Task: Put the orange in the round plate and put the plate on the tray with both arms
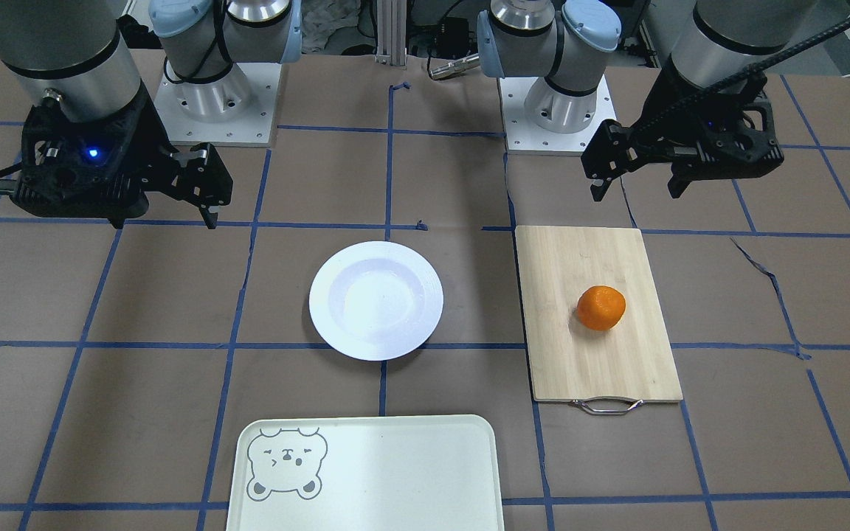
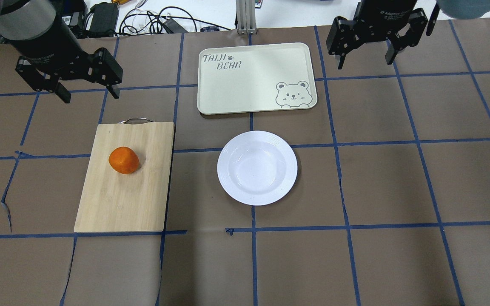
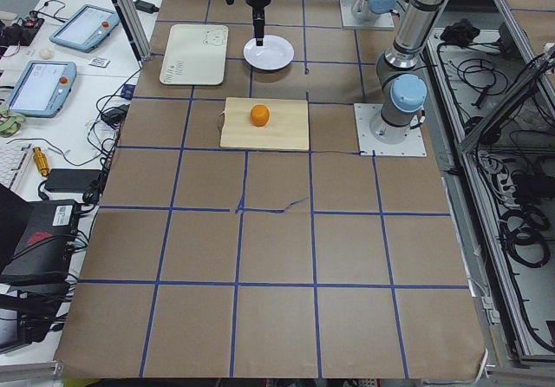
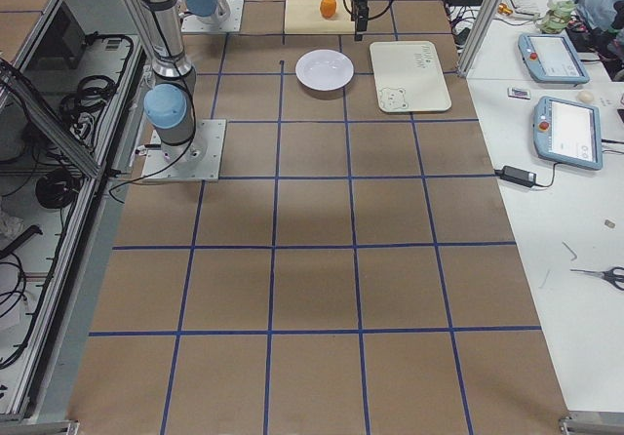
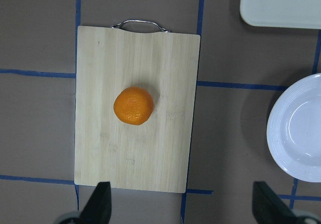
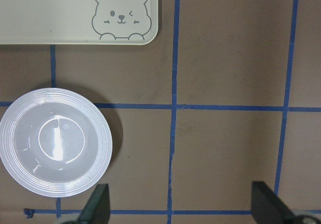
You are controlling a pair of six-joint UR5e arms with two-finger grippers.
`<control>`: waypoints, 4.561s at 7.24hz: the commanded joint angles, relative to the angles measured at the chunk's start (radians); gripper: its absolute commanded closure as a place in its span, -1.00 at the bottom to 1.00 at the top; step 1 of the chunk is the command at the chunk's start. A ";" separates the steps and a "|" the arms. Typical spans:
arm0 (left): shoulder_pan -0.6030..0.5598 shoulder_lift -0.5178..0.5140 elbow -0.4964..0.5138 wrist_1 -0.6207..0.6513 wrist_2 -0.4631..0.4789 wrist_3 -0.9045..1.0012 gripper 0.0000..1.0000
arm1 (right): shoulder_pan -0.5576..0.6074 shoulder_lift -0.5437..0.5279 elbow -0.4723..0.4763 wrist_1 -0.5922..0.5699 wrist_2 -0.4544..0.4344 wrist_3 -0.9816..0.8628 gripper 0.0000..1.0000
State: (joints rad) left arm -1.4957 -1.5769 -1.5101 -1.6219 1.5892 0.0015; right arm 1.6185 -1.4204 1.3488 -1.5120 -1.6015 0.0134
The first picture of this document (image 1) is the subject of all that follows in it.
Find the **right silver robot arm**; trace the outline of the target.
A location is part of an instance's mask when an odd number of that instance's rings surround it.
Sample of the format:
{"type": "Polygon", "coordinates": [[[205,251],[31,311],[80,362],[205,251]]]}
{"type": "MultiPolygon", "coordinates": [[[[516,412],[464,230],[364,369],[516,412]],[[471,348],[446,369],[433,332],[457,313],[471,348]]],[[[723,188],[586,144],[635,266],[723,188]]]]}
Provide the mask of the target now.
{"type": "MultiPolygon", "coordinates": [[[[260,103],[245,64],[298,60],[298,1],[152,1],[165,82],[183,117],[229,124],[260,103]]],[[[0,61],[34,99],[21,157],[0,195],[41,218],[105,219],[122,228],[148,192],[189,203],[209,229],[232,201],[213,142],[181,152],[103,1],[0,1],[0,61]]]]}

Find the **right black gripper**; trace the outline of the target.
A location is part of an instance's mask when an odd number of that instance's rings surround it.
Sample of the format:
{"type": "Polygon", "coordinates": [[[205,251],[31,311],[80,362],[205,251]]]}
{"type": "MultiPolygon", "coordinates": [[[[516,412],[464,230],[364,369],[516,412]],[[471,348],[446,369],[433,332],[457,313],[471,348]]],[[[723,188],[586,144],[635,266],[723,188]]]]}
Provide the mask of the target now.
{"type": "Polygon", "coordinates": [[[121,228],[148,211],[148,192],[196,206],[213,231],[232,201],[232,176],[210,142],[186,153],[172,145],[144,86],[121,110],[85,123],[72,122],[48,88],[21,132],[11,201],[42,218],[104,218],[121,228]]]}

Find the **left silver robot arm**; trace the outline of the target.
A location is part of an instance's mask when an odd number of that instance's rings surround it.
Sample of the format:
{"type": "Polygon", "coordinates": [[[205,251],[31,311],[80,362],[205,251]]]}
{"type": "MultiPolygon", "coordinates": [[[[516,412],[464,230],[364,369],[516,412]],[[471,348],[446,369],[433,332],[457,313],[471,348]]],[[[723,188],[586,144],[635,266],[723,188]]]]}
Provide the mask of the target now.
{"type": "Polygon", "coordinates": [[[593,130],[581,154],[594,201],[647,164],[671,168],[668,192],[763,177],[783,164],[764,93],[812,1],[698,1],[633,125],[593,118],[623,24],[601,1],[492,1],[476,23],[486,77],[530,78],[524,112],[553,133],[593,130]]]}

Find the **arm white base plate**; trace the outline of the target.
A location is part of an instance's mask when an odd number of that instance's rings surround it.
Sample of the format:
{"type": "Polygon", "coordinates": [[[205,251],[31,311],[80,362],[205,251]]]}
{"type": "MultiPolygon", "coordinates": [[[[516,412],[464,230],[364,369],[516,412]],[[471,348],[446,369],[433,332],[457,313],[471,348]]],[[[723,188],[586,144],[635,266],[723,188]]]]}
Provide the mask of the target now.
{"type": "Polygon", "coordinates": [[[174,84],[162,78],[154,100],[172,144],[270,147],[283,80],[279,63],[236,63],[221,80],[174,84]]]}
{"type": "Polygon", "coordinates": [[[583,97],[561,94],[542,77],[500,78],[498,84],[509,153],[580,156],[601,122],[617,118],[605,77],[583,97]]]}

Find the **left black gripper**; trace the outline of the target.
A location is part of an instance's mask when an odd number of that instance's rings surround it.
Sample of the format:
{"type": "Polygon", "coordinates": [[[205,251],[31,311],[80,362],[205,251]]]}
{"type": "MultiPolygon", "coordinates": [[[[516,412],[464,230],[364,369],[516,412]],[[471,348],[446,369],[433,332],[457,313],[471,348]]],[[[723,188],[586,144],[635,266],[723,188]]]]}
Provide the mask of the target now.
{"type": "Polygon", "coordinates": [[[764,93],[764,70],[776,63],[767,58],[700,88],[667,60],[635,124],[605,120],[584,149],[581,166],[594,202],[647,164],[670,165],[673,199],[691,182],[759,178],[779,168],[784,154],[764,93]]]}

